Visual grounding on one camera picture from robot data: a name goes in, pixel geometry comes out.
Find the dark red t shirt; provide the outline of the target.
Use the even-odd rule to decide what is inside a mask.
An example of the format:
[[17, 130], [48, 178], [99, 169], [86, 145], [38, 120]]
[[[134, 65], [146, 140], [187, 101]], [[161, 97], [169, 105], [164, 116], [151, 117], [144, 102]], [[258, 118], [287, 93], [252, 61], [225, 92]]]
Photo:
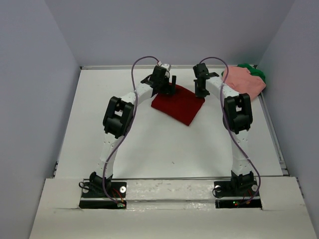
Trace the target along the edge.
[[157, 94], [151, 107], [190, 126], [204, 102], [205, 98], [198, 98], [190, 90], [176, 85], [173, 95]]

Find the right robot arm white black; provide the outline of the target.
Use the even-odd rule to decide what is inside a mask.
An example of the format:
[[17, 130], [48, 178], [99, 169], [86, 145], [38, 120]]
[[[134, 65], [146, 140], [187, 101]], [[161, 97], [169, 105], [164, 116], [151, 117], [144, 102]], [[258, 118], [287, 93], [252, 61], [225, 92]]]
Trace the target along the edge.
[[196, 64], [193, 71], [195, 95], [205, 98], [213, 94], [220, 100], [223, 124], [231, 137], [231, 178], [215, 182], [213, 194], [216, 198], [250, 196], [252, 187], [257, 185], [247, 154], [248, 133], [253, 122], [250, 96], [226, 85], [217, 73], [208, 71], [205, 63]]

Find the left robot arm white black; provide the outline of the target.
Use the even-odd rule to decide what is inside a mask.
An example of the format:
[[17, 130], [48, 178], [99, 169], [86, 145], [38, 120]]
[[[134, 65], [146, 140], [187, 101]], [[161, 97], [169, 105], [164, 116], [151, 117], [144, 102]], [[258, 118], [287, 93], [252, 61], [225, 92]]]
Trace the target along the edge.
[[173, 95], [176, 76], [170, 76], [170, 64], [158, 62], [133, 91], [122, 97], [111, 97], [103, 118], [104, 143], [97, 167], [89, 177], [90, 186], [100, 197], [110, 197], [113, 167], [119, 146], [128, 135], [136, 116], [137, 106], [158, 93]]

